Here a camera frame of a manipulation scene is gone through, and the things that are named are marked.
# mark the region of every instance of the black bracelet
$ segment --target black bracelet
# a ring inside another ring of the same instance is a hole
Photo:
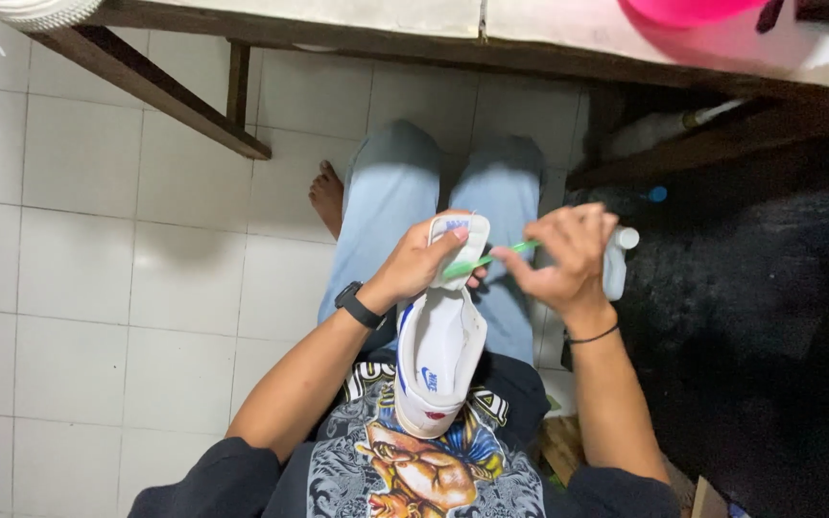
[[[619,322],[618,321],[616,321],[616,324],[613,327],[609,328],[606,331],[606,333],[603,333],[602,335],[594,336],[593,338],[586,338],[584,340],[569,339],[568,342],[570,344],[589,344],[591,342],[596,342],[597,340],[603,338],[604,336],[609,335],[610,333],[613,333],[616,329],[619,329]]]

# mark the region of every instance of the shoe insole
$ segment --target shoe insole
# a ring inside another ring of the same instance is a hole
[[[414,330],[414,367],[417,381],[428,392],[452,394],[456,364],[465,347],[462,329],[462,293],[429,289],[424,310]]]

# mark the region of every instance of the wooden table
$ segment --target wooden table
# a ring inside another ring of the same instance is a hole
[[[106,0],[86,26],[29,36],[224,146],[268,159],[271,150],[242,127],[248,48],[295,43],[405,63],[778,98],[823,112],[814,124],[805,124],[814,127],[799,128],[787,140],[829,133],[829,33],[796,24],[792,10],[787,0],[777,27],[759,35],[754,30],[759,9],[713,26],[678,30],[640,18],[625,0]],[[107,26],[227,37],[233,42],[227,114],[198,99]],[[760,147],[781,140],[778,135]],[[755,148],[749,143],[738,152]]]

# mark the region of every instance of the white tile floor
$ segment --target white tile floor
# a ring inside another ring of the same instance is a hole
[[[225,106],[225,41],[118,33]],[[452,171],[489,135],[532,135],[548,210],[587,128],[565,83],[255,49],[249,130],[275,159],[252,162],[1,24],[0,42],[0,518],[125,515],[222,436],[315,325],[334,251],[306,198],[320,159],[343,171],[397,117]],[[561,327],[539,305],[533,326],[570,408]]]

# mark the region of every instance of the blue bottle cap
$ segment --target blue bottle cap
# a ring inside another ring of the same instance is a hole
[[[648,199],[656,204],[661,203],[667,199],[667,188],[662,185],[654,187],[648,192]]]

